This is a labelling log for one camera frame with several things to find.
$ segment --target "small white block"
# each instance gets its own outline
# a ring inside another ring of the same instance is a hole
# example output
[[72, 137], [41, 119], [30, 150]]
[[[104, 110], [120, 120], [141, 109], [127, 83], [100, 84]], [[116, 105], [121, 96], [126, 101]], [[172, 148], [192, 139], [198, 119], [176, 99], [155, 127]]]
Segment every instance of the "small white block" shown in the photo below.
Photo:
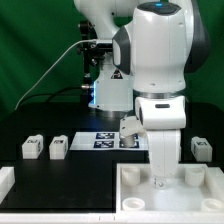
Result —
[[212, 147], [205, 138], [192, 138], [191, 151], [198, 162], [212, 161]]
[[15, 183], [14, 167], [2, 167], [0, 170], [0, 204]]
[[68, 137], [61, 135], [54, 137], [50, 144], [50, 159], [59, 160], [64, 159], [68, 151]]
[[37, 159], [43, 150], [43, 136], [29, 136], [22, 145], [23, 159]]

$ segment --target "white platform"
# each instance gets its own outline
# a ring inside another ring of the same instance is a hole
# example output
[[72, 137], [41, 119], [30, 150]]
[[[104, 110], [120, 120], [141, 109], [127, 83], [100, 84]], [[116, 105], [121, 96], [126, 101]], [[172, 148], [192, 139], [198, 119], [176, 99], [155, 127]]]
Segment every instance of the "white platform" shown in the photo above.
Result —
[[[125, 186], [122, 184], [123, 168], [140, 169], [140, 184]], [[203, 167], [205, 184], [191, 187], [185, 183], [185, 168]], [[122, 202], [126, 198], [139, 198], [145, 202], [145, 212], [201, 212], [201, 202], [214, 198], [224, 202], [224, 174], [219, 168], [206, 165], [179, 165], [174, 179], [167, 179], [167, 189], [160, 190], [153, 186], [149, 164], [119, 164], [117, 167], [117, 213], [124, 212]]]

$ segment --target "white plastic casing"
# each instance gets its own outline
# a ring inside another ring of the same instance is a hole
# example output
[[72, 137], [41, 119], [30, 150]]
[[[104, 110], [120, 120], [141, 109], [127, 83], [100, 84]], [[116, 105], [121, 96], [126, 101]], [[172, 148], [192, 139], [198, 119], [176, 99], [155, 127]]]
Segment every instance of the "white plastic casing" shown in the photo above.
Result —
[[205, 138], [192, 138], [191, 151], [198, 162], [212, 161], [212, 147]]
[[15, 183], [14, 167], [2, 167], [0, 170], [0, 204]]
[[174, 93], [185, 88], [187, 38], [183, 10], [161, 16], [138, 8], [134, 11], [131, 58], [134, 90]]
[[37, 159], [43, 150], [43, 136], [29, 136], [22, 145], [23, 159]]
[[[163, 100], [138, 97], [135, 101], [135, 111], [136, 116], [140, 118], [141, 108], [142, 125], [146, 130], [180, 129], [186, 126], [184, 104], [183, 96]], [[160, 108], [161, 105], [168, 105], [169, 108]]]
[[137, 5], [150, 1], [152, 0], [74, 0], [74, 3], [92, 23], [98, 39], [112, 39], [119, 29], [113, 18], [132, 16]]
[[187, 56], [189, 56], [194, 37], [194, 13], [191, 0], [169, 0], [170, 3], [179, 5], [184, 11], [187, 37]]
[[68, 137], [61, 135], [54, 137], [50, 144], [50, 159], [62, 160], [65, 158], [68, 151]]

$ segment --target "white cylinder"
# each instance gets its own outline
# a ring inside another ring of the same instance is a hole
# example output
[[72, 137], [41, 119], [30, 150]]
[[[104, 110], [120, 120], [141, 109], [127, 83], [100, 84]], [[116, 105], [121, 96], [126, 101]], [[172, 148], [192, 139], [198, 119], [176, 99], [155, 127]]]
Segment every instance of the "white cylinder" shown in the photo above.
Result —
[[122, 184], [136, 186], [140, 183], [140, 169], [138, 167], [122, 168]]
[[224, 211], [224, 203], [214, 198], [204, 199], [201, 203], [202, 212], [222, 212]]
[[205, 170], [203, 168], [186, 168], [185, 182], [191, 187], [200, 187], [204, 184]]
[[125, 211], [144, 211], [145, 202], [139, 198], [127, 198], [122, 202], [122, 208]]

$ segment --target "black cable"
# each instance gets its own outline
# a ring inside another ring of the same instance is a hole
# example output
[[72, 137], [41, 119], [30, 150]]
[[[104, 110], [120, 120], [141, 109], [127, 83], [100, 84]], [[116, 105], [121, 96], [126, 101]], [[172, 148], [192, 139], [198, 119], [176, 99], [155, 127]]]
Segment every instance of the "black cable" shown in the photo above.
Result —
[[74, 89], [82, 89], [80, 86], [70, 86], [70, 87], [66, 87], [64, 89], [61, 89], [59, 91], [57, 91], [56, 93], [51, 94], [51, 96], [45, 101], [45, 103], [49, 103], [52, 99], [54, 99], [56, 96], [58, 96], [61, 93], [70, 91], [70, 90], [74, 90]]

